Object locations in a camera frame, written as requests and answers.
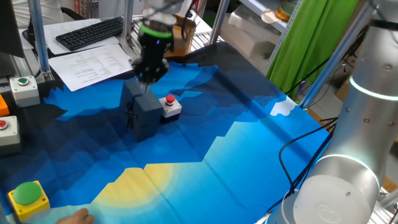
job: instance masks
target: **metal pole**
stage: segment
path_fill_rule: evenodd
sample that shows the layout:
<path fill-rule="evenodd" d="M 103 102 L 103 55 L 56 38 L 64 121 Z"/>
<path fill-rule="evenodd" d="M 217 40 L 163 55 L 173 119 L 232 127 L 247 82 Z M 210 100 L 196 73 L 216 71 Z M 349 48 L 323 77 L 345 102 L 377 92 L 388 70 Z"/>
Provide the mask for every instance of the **metal pole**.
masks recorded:
<path fill-rule="evenodd" d="M 42 9 L 39 0 L 29 0 L 30 16 L 32 17 L 33 28 L 36 39 L 36 50 L 39 56 L 40 71 L 44 80 L 53 80 L 49 65 L 49 55 L 45 44 Z"/>
<path fill-rule="evenodd" d="M 337 46 L 336 50 L 331 55 L 328 63 L 325 65 L 325 68 L 322 70 L 321 74 L 319 74 L 319 77 L 315 80 L 311 89 L 308 91 L 304 99 L 301 101 L 299 105 L 301 108 L 307 109 L 311 105 L 312 101 L 318 95 L 322 86 L 325 84 L 326 80 L 330 76 L 335 65 L 344 56 L 344 53 L 347 51 L 352 41 L 356 38 L 359 31 L 369 22 L 373 11 L 374 11 L 373 7 L 367 2 L 362 8 L 358 17 L 351 25 L 351 27 L 348 29 L 346 35 L 341 40 L 340 44 Z"/>
<path fill-rule="evenodd" d="M 123 31 L 121 36 L 121 43 L 132 46 L 131 41 L 131 24 L 132 24 L 132 5 L 134 0 L 124 1 L 124 17 L 123 17 Z"/>
<path fill-rule="evenodd" d="M 210 41 L 208 43 L 209 45 L 217 43 L 228 5 L 229 0 L 221 0 L 220 6 L 218 6 L 217 16 L 213 25 L 213 31 L 211 32 Z"/>
<path fill-rule="evenodd" d="M 199 1 L 198 13 L 197 14 L 201 18 L 203 18 L 203 15 L 205 14 L 206 3 L 207 3 L 207 0 L 200 0 Z"/>

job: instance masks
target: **green curtain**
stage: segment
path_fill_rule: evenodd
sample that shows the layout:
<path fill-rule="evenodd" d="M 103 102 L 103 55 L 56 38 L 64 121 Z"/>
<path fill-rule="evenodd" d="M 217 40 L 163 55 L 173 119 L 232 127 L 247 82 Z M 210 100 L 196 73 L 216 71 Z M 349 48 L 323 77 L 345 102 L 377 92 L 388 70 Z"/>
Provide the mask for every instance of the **green curtain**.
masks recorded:
<path fill-rule="evenodd" d="M 287 92 L 330 57 L 357 3 L 358 0 L 303 0 L 267 78 Z M 322 68 L 308 81 L 315 81 Z M 291 99 L 296 91 L 289 93 Z"/>

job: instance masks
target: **red button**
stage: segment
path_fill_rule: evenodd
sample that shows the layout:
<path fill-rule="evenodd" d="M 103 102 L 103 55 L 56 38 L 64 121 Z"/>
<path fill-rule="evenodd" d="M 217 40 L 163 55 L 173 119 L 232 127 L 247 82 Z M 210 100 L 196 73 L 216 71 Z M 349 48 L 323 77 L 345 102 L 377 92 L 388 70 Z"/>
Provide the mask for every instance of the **red button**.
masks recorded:
<path fill-rule="evenodd" d="M 175 101 L 175 96 L 173 96 L 173 95 L 167 95 L 167 96 L 166 96 L 166 101 L 167 101 L 168 103 L 173 103 L 173 102 Z"/>

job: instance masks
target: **keyboard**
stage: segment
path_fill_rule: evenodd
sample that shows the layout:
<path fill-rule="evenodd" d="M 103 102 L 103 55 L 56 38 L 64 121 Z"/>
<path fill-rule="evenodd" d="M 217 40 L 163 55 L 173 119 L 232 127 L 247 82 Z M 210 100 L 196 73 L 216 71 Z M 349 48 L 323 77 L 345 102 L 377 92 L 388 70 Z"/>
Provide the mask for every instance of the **keyboard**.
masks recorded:
<path fill-rule="evenodd" d="M 121 34 L 123 30 L 123 18 L 108 19 L 88 27 L 57 36 L 55 39 L 68 50 L 76 50 L 95 42 Z"/>

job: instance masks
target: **control box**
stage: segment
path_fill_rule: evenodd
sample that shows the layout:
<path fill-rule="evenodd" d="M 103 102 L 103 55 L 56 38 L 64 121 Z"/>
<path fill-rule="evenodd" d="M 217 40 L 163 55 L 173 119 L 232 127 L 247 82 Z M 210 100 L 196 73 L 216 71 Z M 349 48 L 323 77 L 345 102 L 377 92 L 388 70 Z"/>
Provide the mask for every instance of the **control box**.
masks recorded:
<path fill-rule="evenodd" d="M 10 87 L 18 107 L 40 104 L 39 91 L 37 89 L 35 77 L 11 78 Z"/>
<path fill-rule="evenodd" d="M 163 115 L 160 120 L 161 123 L 167 124 L 179 119 L 182 107 L 175 99 L 175 96 L 167 95 L 166 97 L 159 99 L 159 102 L 163 106 Z"/>
<path fill-rule="evenodd" d="M 19 124 L 16 116 L 0 118 L 0 156 L 22 152 Z"/>
<path fill-rule="evenodd" d="M 142 93 L 138 82 L 125 81 L 119 110 L 121 119 L 137 142 L 155 136 L 163 107 L 151 90 Z"/>

